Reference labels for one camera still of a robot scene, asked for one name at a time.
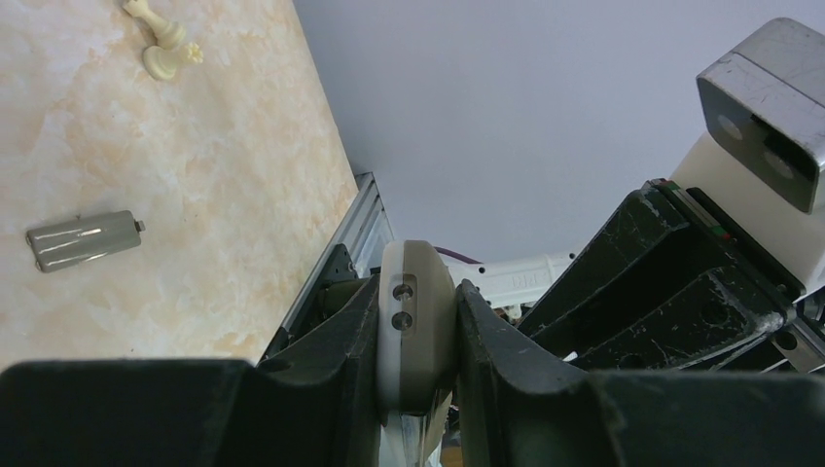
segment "chess piece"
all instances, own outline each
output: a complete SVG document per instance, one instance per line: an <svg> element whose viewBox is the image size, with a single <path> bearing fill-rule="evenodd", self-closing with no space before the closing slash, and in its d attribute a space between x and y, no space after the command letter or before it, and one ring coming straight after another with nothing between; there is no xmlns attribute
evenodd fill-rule
<svg viewBox="0 0 825 467"><path fill-rule="evenodd" d="M143 51L143 64L156 80L171 80L182 66L198 63L203 63L203 53L194 42L174 52L158 46L152 46Z"/></svg>
<svg viewBox="0 0 825 467"><path fill-rule="evenodd" d="M155 37L158 38L158 46L168 51L178 47L186 37L186 28L177 21L167 21L149 9L147 0L126 0L124 2L126 10L134 18L141 18L149 24Z"/></svg>

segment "white wall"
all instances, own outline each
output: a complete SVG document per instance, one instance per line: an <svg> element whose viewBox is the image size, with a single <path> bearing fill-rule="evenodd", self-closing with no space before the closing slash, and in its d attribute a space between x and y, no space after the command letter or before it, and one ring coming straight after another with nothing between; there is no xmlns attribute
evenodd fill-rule
<svg viewBox="0 0 825 467"><path fill-rule="evenodd" d="M703 130L695 77L825 0L296 0L353 170L397 237L481 260L589 239Z"/></svg>

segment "white plastic part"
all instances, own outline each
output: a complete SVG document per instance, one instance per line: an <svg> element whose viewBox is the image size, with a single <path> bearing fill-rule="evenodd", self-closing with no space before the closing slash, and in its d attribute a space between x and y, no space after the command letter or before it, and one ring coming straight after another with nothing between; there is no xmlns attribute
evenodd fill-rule
<svg viewBox="0 0 825 467"><path fill-rule="evenodd" d="M158 46L162 49L171 51L181 45L186 37L186 28L183 25L158 16L149 8L147 0L126 0L124 10L134 18L141 18L149 24L158 38Z"/></svg>
<svg viewBox="0 0 825 467"><path fill-rule="evenodd" d="M190 42L175 52L158 46L152 46L143 51L143 64L156 80L171 80L180 67L198 63L203 63L203 53L194 42Z"/></svg>
<svg viewBox="0 0 825 467"><path fill-rule="evenodd" d="M701 188L799 279L808 294L825 285L825 208L811 214L795 208L708 133L671 178L683 188Z"/></svg>
<svg viewBox="0 0 825 467"><path fill-rule="evenodd" d="M404 241L384 247L381 259L380 291L392 291L404 283ZM392 326L392 317L402 304L392 293L378 293L378 347L376 361L377 398L385 411L398 407L401 399L401 331Z"/></svg>
<svg viewBox="0 0 825 467"><path fill-rule="evenodd" d="M580 251L483 265L449 264L448 269L453 282L469 279L491 307L504 308L510 319L520 319L521 304L541 299Z"/></svg>

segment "table surface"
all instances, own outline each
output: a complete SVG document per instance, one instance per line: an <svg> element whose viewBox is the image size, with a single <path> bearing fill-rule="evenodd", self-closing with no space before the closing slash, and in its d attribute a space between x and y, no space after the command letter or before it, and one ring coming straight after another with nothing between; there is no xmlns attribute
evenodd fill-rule
<svg viewBox="0 0 825 467"><path fill-rule="evenodd" d="M0 6L0 368L254 361L356 194L292 2L150 2L204 54L170 82L120 5ZM35 269L28 229L123 209L142 245Z"/></svg>

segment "white chess piece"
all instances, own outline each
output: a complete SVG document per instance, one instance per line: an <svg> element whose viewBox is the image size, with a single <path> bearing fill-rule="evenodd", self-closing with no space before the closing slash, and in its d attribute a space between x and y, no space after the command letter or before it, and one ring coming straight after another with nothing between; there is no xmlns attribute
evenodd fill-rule
<svg viewBox="0 0 825 467"><path fill-rule="evenodd" d="M158 38L158 46L168 51L178 47L186 37L186 28L177 21L168 21L149 9L147 0L126 0L126 10L134 18L142 18Z"/></svg>
<svg viewBox="0 0 825 467"><path fill-rule="evenodd" d="M180 67L198 63L203 63L203 53L194 42L190 42L175 52L158 46L152 46L143 51L143 64L156 80L171 80Z"/></svg>

